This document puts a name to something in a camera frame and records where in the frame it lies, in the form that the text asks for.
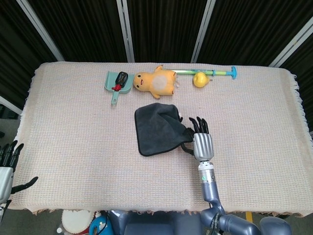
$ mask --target blue bottle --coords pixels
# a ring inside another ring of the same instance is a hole
[[[95,229],[97,229],[97,235],[114,235],[109,217],[102,215],[99,211],[96,212],[95,219],[90,224],[89,234],[93,235]]]

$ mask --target drum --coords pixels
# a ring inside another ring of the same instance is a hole
[[[68,211],[62,212],[62,224],[66,231],[76,235],[86,235],[89,226],[94,219],[94,212],[89,211]]]

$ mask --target white metal frame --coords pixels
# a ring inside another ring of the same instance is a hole
[[[63,55],[60,53],[59,49],[53,42],[52,38],[48,34],[47,30],[45,29],[44,25],[41,23],[39,18],[37,17],[36,13],[34,12],[33,8],[29,5],[27,0],[16,0],[16,2],[20,5],[23,12],[29,18],[39,35],[42,37],[52,54],[58,61],[64,61]]]
[[[123,33],[125,51],[128,62],[135,62],[131,25],[129,22],[127,0],[116,0],[119,20]]]
[[[203,40],[204,40],[204,37],[206,34],[206,30],[207,30],[207,27],[209,26],[209,22],[210,22],[210,19],[212,16],[215,1],[216,0],[207,0],[207,2],[206,2],[206,6],[204,9],[202,21],[201,21],[198,36],[197,36],[197,40],[195,43],[194,52],[193,52],[192,57],[191,57],[191,63],[197,62],[199,52],[200,52],[200,49],[202,47],[202,43],[203,43]]]
[[[7,101],[5,98],[3,98],[2,96],[0,96],[0,104],[3,104],[5,107],[9,108],[10,110],[14,111],[15,113],[17,113],[18,115],[21,115],[22,110],[19,109],[18,107],[16,107],[14,104],[12,104],[11,102]]]
[[[273,60],[269,67],[280,67],[298,47],[313,33],[313,17],[303,26],[303,28],[294,36],[287,46]]]

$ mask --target yellow ball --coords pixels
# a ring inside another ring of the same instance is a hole
[[[210,79],[205,75],[204,72],[198,72],[194,76],[194,84],[196,87],[202,88],[208,84]]]

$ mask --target stuffed toy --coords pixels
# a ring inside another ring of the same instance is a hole
[[[173,95],[176,73],[172,70],[164,70],[160,65],[153,73],[139,72],[135,74],[134,86],[142,92],[151,92],[154,98],[160,99],[160,95]]]

